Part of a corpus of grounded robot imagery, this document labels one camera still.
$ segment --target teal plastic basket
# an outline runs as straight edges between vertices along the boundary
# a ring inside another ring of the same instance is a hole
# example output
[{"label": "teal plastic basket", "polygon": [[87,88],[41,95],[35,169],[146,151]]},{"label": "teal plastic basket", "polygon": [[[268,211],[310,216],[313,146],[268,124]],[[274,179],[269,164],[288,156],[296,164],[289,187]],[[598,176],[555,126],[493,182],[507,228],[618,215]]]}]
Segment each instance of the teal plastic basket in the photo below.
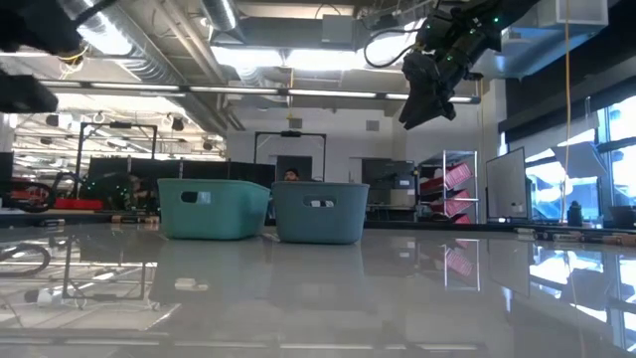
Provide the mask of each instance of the teal plastic basket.
[{"label": "teal plastic basket", "polygon": [[369,185],[279,182],[272,193],[282,242],[352,244],[362,238]]},{"label": "teal plastic basket", "polygon": [[161,222],[170,239],[237,240],[257,235],[269,189],[238,180],[159,179]]}]

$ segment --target glossy table surface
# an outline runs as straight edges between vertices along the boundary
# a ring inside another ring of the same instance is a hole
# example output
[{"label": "glossy table surface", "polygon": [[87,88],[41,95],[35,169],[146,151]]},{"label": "glossy table surface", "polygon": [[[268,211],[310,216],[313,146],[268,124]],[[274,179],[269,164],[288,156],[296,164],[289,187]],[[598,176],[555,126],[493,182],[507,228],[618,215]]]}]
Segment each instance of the glossy table surface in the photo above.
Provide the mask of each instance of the glossy table surface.
[{"label": "glossy table surface", "polygon": [[1,230],[4,251],[28,246],[0,262],[0,357],[636,353],[634,250],[383,230],[285,245],[269,230],[237,242],[145,225]]}]

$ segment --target basket handle hole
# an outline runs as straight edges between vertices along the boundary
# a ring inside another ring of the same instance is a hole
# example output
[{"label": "basket handle hole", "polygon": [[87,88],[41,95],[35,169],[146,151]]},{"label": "basket handle hole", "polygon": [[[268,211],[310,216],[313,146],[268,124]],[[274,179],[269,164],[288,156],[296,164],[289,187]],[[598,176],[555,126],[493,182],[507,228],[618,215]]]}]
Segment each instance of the basket handle hole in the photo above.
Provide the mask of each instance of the basket handle hole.
[{"label": "basket handle hole", "polygon": [[181,193],[181,201],[190,204],[212,204],[211,192],[183,192]]},{"label": "basket handle hole", "polygon": [[333,208],[338,204],[338,201],[333,195],[305,195],[302,203],[312,208]]}]

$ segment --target whiteboard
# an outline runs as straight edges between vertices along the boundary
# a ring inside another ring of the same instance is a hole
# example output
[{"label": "whiteboard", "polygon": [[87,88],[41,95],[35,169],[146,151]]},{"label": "whiteboard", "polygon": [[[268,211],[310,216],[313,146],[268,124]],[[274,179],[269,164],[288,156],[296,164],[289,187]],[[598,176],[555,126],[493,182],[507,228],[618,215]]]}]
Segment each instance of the whiteboard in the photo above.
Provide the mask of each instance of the whiteboard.
[{"label": "whiteboard", "polygon": [[529,219],[524,148],[488,161],[486,183],[488,218]]}]

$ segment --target person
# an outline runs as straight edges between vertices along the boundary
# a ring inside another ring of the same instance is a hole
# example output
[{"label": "person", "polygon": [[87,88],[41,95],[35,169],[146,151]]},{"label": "person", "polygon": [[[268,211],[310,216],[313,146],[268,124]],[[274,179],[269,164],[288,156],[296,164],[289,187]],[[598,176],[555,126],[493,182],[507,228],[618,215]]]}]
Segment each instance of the person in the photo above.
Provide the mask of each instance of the person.
[{"label": "person", "polygon": [[285,170],[284,181],[300,181],[300,175],[298,174],[298,169],[289,168]]}]

